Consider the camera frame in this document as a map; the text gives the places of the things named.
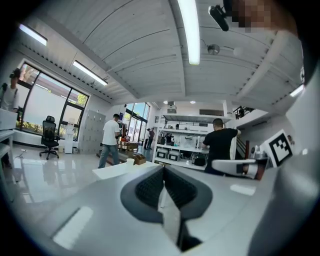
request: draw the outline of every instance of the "trash can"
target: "trash can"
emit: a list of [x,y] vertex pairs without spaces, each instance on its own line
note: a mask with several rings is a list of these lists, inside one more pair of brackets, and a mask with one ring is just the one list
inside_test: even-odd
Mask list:
[[63,153],[64,152],[64,146],[58,146],[58,152]]

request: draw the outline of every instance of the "white cup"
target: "white cup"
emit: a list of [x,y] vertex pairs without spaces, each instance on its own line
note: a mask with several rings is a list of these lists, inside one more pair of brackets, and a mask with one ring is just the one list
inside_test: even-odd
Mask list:
[[134,163],[135,163],[135,160],[134,160],[134,159],[132,159],[132,158],[127,158],[127,159],[126,159],[126,164],[127,164],[128,166],[133,166]]

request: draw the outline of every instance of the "security camera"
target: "security camera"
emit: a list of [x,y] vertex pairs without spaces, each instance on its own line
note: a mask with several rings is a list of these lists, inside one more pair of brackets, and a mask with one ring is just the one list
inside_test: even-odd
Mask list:
[[210,16],[215,20],[215,22],[218,24],[218,26],[223,30],[223,31],[228,31],[229,26],[226,21],[226,13],[222,10],[219,4],[216,6],[209,6],[209,14]]
[[216,45],[216,44],[209,44],[208,45],[208,54],[217,55],[219,52],[220,52],[219,45]]

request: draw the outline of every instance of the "white table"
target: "white table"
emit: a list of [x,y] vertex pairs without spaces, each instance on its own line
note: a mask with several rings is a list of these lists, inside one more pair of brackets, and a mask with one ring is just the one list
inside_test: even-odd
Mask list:
[[[14,131],[13,130],[0,130],[0,142],[3,142],[6,139],[9,139],[9,145],[5,145],[5,144],[0,144],[0,157],[2,158],[6,153],[9,153],[9,157],[10,157],[10,163],[12,164],[12,168],[14,168],[14,154],[13,154],[13,136],[14,136]],[[1,166],[1,171],[0,171],[0,178],[2,180],[3,183],[3,187],[9,197],[9,200],[11,202],[13,202],[14,197],[11,194],[11,192],[9,191],[7,182],[6,182],[6,178],[4,175],[4,171],[2,170],[2,166]]]
[[124,175],[127,173],[135,172],[137,170],[142,170],[146,169],[149,167],[157,167],[160,166],[157,163],[149,162],[146,161],[143,164],[140,165],[129,165],[126,162],[117,164],[117,165],[112,165],[109,167],[101,168],[101,169],[94,169],[92,172],[96,176],[96,180],[105,180],[105,179],[110,179],[116,176]]

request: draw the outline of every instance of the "black mesh office chair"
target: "black mesh office chair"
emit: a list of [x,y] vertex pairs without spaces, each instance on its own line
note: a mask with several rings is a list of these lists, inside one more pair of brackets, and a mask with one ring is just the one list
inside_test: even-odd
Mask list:
[[49,160],[49,155],[54,154],[59,158],[59,155],[55,150],[52,148],[59,146],[58,140],[60,140],[59,136],[55,136],[56,131],[56,124],[55,124],[55,118],[53,116],[48,115],[45,119],[45,121],[42,122],[43,127],[43,135],[41,137],[41,144],[48,147],[46,151],[40,152],[39,155],[41,157],[41,154],[48,154],[46,156],[46,159]]

